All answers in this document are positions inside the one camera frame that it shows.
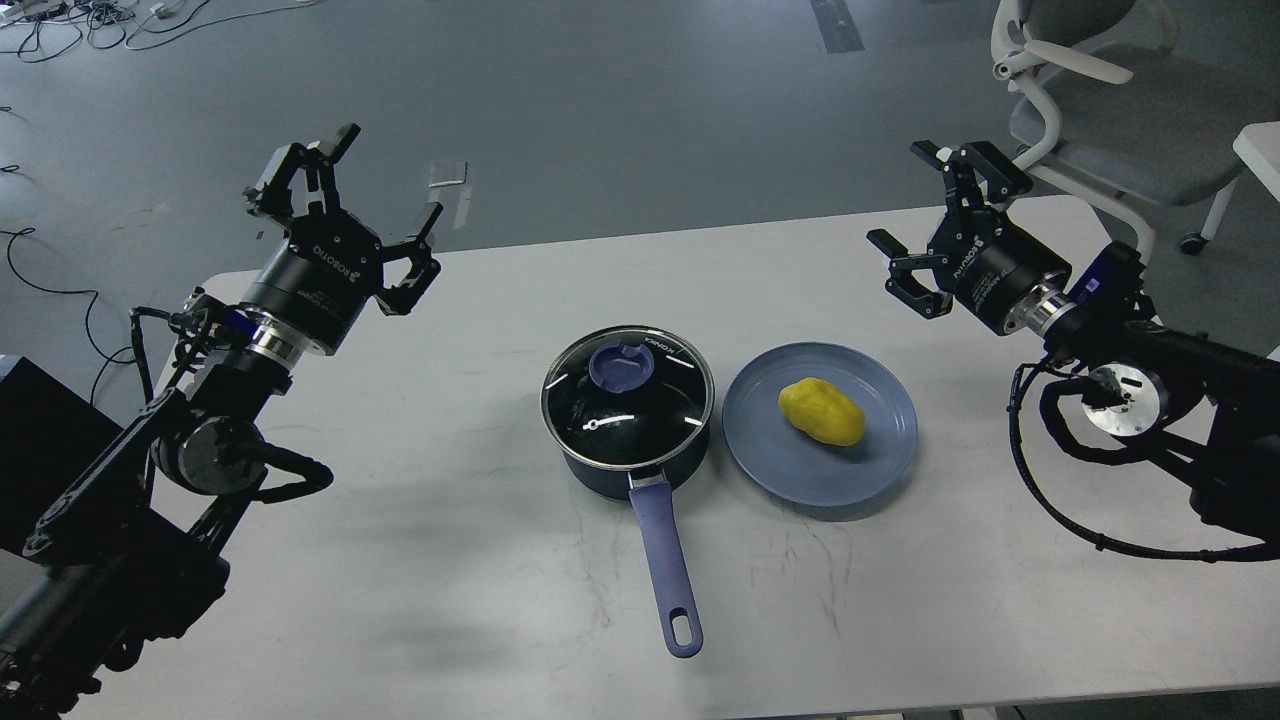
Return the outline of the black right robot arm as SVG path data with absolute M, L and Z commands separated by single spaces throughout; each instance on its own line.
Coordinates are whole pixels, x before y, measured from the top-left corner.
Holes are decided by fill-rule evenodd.
M 888 261 L 886 290 L 920 316 L 965 307 L 997 336 L 1029 331 L 1043 357 L 1014 374 L 1007 423 L 1015 468 L 1037 503 L 1098 551 L 1137 559 L 1266 562 L 1277 548 L 1279 369 L 1268 357 L 1158 324 L 1146 265 L 1107 243 L 1079 277 L 1009 217 L 1030 177 L 988 142 L 914 155 L 943 178 L 945 214 L 920 254 L 888 231 L 867 236 Z M 1181 482 L 1210 527 L 1247 536 L 1243 547 L 1161 550 L 1117 539 L 1056 509 L 1023 451 L 1021 410 L 1036 378 L 1051 375 L 1038 411 L 1070 457 L 1119 468 L 1148 462 Z

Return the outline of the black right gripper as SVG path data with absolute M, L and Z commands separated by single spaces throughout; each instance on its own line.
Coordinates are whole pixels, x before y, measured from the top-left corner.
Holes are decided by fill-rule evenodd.
M 884 288 L 925 319 L 950 314 L 955 299 L 997 336 L 1021 329 L 1015 307 L 1039 284 L 1061 290 L 1071 272 L 1065 258 L 1001 211 L 1029 193 L 1033 179 L 989 141 L 948 149 L 919 140 L 910 151 L 942 174 L 947 211 L 932 252 L 910 254 L 886 229 L 867 233 L 888 260 Z M 938 290 L 916 278 L 922 270 L 936 270 Z

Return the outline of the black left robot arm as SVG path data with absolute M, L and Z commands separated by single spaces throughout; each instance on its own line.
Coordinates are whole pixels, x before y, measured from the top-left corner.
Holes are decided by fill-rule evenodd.
M 3 548 L 45 570 L 3 615 L 5 719 L 60 719 L 100 691 L 99 670 L 186 634 L 224 596 L 221 552 L 250 506 L 333 483 L 319 460 L 266 441 L 259 414 L 303 355 L 340 347 L 369 301 L 407 315 L 442 269 L 439 202 L 399 243 L 342 206 L 335 168 L 358 132 L 279 147 L 244 191 L 283 241 L 241 301 L 197 288 L 179 311 L 134 310 L 166 323 L 175 359 L 156 389 L 133 327 L 145 405 L 129 424 L 3 359 Z

